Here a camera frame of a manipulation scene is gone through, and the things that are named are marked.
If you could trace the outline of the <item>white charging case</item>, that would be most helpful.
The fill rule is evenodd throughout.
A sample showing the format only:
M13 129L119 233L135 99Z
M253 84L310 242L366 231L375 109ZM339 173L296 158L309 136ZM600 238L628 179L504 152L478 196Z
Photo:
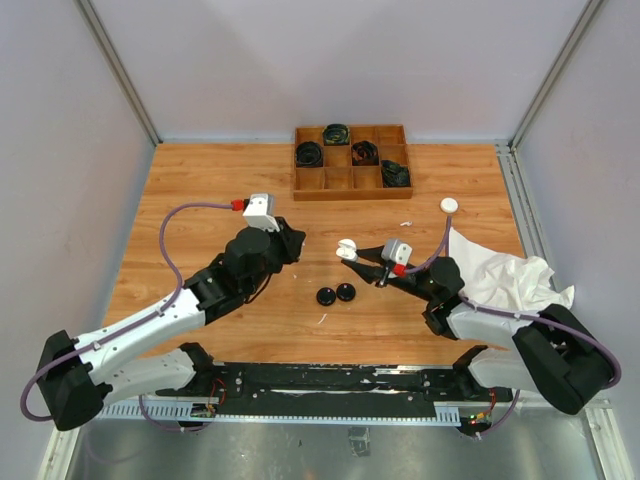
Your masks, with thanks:
M357 261L358 254L356 243L349 238L339 240L336 255L342 260Z
M453 215L459 210L459 203L454 198L446 197L441 200L440 209L447 215Z

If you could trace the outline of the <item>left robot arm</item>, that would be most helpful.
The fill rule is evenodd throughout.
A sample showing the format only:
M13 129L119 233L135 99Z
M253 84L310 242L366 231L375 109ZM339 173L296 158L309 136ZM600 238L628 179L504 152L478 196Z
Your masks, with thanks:
M299 261L305 232L278 217L268 231L247 226L205 268L178 282L178 290L110 325L77 337L60 330L45 341L36 384L60 431L80 427L108 404L159 389L207 393L214 371L197 346L165 358L153 347L204 327L249 304L286 265Z

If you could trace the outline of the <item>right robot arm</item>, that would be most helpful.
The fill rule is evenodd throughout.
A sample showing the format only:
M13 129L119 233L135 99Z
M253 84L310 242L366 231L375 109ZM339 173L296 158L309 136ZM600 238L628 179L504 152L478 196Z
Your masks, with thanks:
M433 334L477 341L454 365L453 387L463 399L477 399L489 388L523 390L575 415L620 381L619 361L566 307L550 304L529 313L481 305L462 295L464 282L453 258L414 266L411 253L397 239L368 249L344 239L336 250L341 263L366 283L424 300L423 317Z

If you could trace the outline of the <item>wooden compartment tray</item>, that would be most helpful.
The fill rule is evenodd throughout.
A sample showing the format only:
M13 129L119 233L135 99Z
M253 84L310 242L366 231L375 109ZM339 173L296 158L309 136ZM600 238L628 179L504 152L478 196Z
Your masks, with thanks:
M296 201L400 200L413 196L401 124L298 127L292 169Z

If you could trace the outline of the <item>crumpled white cloth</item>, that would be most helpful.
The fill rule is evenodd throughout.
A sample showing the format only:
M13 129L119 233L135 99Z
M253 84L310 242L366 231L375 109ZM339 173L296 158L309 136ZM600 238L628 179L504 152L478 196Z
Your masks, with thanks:
M465 283L462 295L478 304L513 311L541 311L551 304L571 308L575 288L552 289L554 270L538 256L520 258L474 243L452 229L449 254Z

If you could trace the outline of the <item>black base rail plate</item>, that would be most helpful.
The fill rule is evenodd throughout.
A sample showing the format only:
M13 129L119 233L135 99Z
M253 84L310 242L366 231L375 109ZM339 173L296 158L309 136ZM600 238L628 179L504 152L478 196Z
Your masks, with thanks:
M437 402L513 399L510 390L475 386L452 368L221 362L156 394L220 399L221 414L374 419L430 417Z

